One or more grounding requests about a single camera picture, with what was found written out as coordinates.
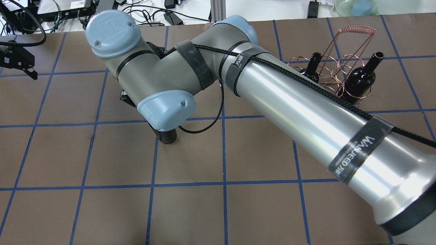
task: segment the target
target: metal post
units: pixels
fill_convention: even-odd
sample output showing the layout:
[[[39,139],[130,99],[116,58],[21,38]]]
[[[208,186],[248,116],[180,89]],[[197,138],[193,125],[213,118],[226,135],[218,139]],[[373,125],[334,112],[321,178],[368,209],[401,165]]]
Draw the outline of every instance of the metal post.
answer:
[[[225,0],[211,0],[212,23],[225,19]]]

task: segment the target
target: dark glass bottle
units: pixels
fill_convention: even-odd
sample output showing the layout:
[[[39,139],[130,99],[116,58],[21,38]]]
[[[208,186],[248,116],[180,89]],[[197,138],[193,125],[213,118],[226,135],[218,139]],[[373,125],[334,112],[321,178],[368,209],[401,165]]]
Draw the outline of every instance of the dark glass bottle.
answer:
[[[306,68],[300,70],[300,73],[310,80],[318,83],[320,78],[317,73],[318,65],[321,62],[322,55],[320,53],[313,53],[312,57],[310,57],[310,61],[307,64]]]
[[[358,97],[363,96],[363,94],[374,84],[374,70],[384,57],[385,56],[382,52],[375,52],[369,59],[366,66],[354,69],[344,81],[344,87],[346,91],[344,91],[340,98],[351,104],[356,103],[359,100]]]

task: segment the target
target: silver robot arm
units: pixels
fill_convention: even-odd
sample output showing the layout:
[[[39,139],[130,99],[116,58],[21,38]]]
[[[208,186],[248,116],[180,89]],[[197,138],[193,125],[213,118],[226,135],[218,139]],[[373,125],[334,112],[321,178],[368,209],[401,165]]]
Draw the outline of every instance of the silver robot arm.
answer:
[[[343,168],[359,153],[355,147],[373,144],[375,137],[362,131],[370,123],[299,82],[307,79],[257,46],[254,29],[244,18],[232,16],[215,23],[192,41],[176,45],[176,51],[163,59],[142,39],[134,20],[121,11],[94,17],[86,37],[154,129],[164,132],[181,125],[195,110],[193,96],[221,79],[366,200],[375,222],[395,242],[433,244],[436,240],[436,156],[387,133],[361,164],[342,176]],[[337,161],[341,154],[345,158]]]

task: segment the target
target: light blue joint cap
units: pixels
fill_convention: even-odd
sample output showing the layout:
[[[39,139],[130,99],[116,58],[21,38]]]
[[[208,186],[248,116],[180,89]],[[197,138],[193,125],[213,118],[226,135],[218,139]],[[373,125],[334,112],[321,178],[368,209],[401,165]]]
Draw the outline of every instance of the light blue joint cap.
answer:
[[[170,131],[186,121],[195,111],[195,100],[184,90],[168,90],[150,95],[137,108],[158,131]]]
[[[254,28],[248,24],[247,20],[239,15],[232,15],[228,18],[225,18],[222,21],[218,21],[217,23],[213,24],[212,26],[219,24],[219,23],[227,23],[230,24],[238,29],[240,29],[250,40],[250,42],[254,44],[258,44],[257,40],[257,34]]]
[[[134,19],[119,10],[94,16],[86,27],[86,39],[95,55],[112,58],[131,50],[141,39]]]

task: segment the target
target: bottle neck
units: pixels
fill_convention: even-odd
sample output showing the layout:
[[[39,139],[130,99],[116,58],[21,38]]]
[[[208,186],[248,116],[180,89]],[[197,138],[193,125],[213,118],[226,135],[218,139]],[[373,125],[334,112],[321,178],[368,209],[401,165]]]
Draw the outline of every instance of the bottle neck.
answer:
[[[315,74],[318,68],[318,65],[321,62],[322,55],[320,53],[313,53],[312,57],[310,57],[309,64],[307,64],[306,74]]]
[[[382,52],[375,52],[369,59],[368,63],[363,67],[363,71],[372,74],[384,57],[385,56]]]

